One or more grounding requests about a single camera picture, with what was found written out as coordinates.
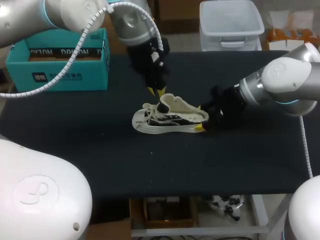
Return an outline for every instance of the white sneaker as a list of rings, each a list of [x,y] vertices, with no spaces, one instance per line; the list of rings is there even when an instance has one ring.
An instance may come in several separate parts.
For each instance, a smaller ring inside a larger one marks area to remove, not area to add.
[[[142,107],[134,114],[132,126],[146,134],[199,133],[204,131],[201,124],[209,120],[208,113],[171,93],[162,95],[157,105],[145,103]]]

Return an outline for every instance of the teal cardboard box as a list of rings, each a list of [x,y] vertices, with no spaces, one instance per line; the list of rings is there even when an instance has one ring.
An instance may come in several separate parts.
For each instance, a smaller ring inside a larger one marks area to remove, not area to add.
[[[79,33],[55,29],[16,43],[5,63],[17,90],[34,90],[51,81],[66,65],[79,39]],[[40,60],[30,61],[31,57]],[[100,28],[87,36],[79,58],[65,76],[47,91],[106,90],[109,63],[107,32]]]

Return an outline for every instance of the white cable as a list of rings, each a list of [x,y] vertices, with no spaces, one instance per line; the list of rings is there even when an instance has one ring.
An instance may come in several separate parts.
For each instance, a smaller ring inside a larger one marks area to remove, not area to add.
[[[304,147],[306,166],[308,168],[309,177],[312,179],[314,176],[312,174],[312,169],[311,169],[311,164],[310,164],[304,118],[302,116],[300,116],[299,118],[300,118],[300,127],[301,127],[301,135],[302,135],[302,142],[303,142],[303,147]]]
[[[58,73],[57,76],[54,77],[54,79],[52,79],[50,82],[46,83],[45,85],[35,89],[35,90],[31,90],[31,91],[26,91],[26,92],[20,92],[20,93],[0,93],[0,98],[24,98],[24,97],[29,97],[32,95],[36,95],[39,94],[49,88],[51,88],[53,85],[55,85],[57,82],[59,82],[59,80],[67,73],[67,71],[69,70],[69,68],[72,66],[72,64],[75,62],[77,55],[79,54],[79,51],[82,47],[82,45],[85,42],[86,37],[89,34],[89,30],[92,27],[92,25],[94,24],[95,21],[97,21],[97,19],[104,14],[105,12],[108,12],[109,14],[113,13],[114,8],[116,7],[120,7],[120,6],[129,6],[132,8],[137,9],[140,13],[142,13],[144,16],[146,16],[146,18],[150,21],[152,28],[155,30],[155,34],[156,34],[156,38],[158,41],[158,48],[160,49],[160,51],[164,50],[164,46],[162,43],[162,39],[161,39],[161,35],[159,32],[159,29],[157,28],[157,25],[155,23],[155,21],[152,19],[152,17],[149,15],[149,13],[147,11],[145,11],[143,8],[141,8],[140,6],[131,3],[131,2],[115,2],[115,3],[111,3],[108,4],[108,2],[106,2],[106,7],[100,9],[92,18],[91,20],[87,23],[85,29],[83,30],[80,40],[77,43],[71,57],[69,58],[68,62],[66,63],[66,65],[63,67],[63,69]]]

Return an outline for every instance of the black table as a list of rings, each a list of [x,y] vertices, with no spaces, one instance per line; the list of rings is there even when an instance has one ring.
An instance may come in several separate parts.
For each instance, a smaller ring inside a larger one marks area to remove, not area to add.
[[[284,53],[171,53],[167,92],[198,106],[209,99],[213,85],[236,84]],[[93,198],[289,194],[309,178],[299,119],[272,103],[249,107],[242,127],[213,135],[134,130],[133,114],[143,103],[156,102],[127,57],[113,55],[107,91],[10,99],[0,133],[77,166]],[[320,174],[319,111],[305,120],[315,175]]]

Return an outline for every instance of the shoe sole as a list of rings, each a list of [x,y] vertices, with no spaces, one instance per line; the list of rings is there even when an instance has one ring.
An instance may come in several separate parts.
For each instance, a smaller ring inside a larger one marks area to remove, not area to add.
[[[179,125],[179,126],[150,126],[144,120],[145,112],[147,109],[140,109],[137,111],[132,118],[132,126],[135,130],[145,134],[164,134],[170,132],[182,132],[182,133],[201,133],[203,129],[197,129],[199,124],[192,125]]]

